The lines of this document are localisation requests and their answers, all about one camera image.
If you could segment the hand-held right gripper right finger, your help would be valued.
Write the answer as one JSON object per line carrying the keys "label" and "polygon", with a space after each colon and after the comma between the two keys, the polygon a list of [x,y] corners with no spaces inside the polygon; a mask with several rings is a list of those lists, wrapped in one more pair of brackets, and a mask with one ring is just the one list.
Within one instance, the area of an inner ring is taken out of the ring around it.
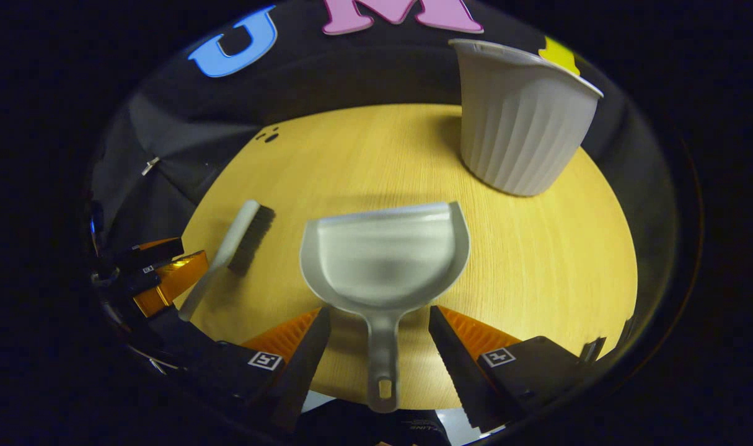
{"label": "hand-held right gripper right finger", "polygon": [[488,432],[523,421],[572,392],[594,364],[546,336],[521,341],[450,308],[430,308],[428,332],[470,426]]}

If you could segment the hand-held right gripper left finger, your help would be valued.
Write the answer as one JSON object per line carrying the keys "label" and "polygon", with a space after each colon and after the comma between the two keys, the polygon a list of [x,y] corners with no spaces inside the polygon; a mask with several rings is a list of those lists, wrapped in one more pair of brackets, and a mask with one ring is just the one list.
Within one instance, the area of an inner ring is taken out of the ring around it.
{"label": "hand-held right gripper left finger", "polygon": [[190,384],[237,424],[293,432],[331,332],[328,307],[241,344],[218,341],[187,367]]}

